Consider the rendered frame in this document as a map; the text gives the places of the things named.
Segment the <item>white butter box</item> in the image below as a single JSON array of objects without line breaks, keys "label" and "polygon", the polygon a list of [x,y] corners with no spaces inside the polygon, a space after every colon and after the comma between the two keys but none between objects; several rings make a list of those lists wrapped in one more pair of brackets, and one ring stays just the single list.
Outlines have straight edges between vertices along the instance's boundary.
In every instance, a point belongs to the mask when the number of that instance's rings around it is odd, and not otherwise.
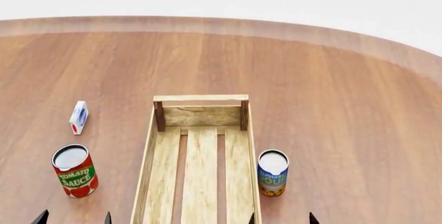
[{"label": "white butter box", "polygon": [[69,125],[73,134],[80,135],[86,124],[89,115],[87,103],[85,101],[78,101],[73,109],[69,119]]}]

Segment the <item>blue alphabet soup can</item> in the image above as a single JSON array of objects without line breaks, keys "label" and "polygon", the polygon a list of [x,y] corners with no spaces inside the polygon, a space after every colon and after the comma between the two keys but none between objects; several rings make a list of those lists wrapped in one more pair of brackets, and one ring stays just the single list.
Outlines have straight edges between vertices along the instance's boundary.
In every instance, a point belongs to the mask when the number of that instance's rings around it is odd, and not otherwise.
[{"label": "blue alphabet soup can", "polygon": [[265,196],[280,196],[287,184],[289,159],[277,149],[268,149],[258,156],[258,186]]}]

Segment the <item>wooden slatted tray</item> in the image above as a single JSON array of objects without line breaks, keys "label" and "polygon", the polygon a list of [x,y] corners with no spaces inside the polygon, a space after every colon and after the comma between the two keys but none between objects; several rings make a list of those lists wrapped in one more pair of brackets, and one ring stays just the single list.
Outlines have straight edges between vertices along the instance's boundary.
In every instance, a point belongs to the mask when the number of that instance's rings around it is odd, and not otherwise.
[{"label": "wooden slatted tray", "polygon": [[262,224],[247,95],[157,95],[131,224],[172,224],[178,157],[184,154],[180,224],[218,220],[218,138],[224,137],[226,224]]}]

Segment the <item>red tomato sauce can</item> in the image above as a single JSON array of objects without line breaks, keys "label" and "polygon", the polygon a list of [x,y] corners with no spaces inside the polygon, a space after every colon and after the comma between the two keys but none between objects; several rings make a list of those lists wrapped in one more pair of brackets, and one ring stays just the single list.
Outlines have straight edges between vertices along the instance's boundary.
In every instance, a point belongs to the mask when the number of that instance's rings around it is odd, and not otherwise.
[{"label": "red tomato sauce can", "polygon": [[51,158],[52,167],[67,196],[83,198],[92,194],[99,185],[89,150],[82,144],[67,144],[56,150]]}]

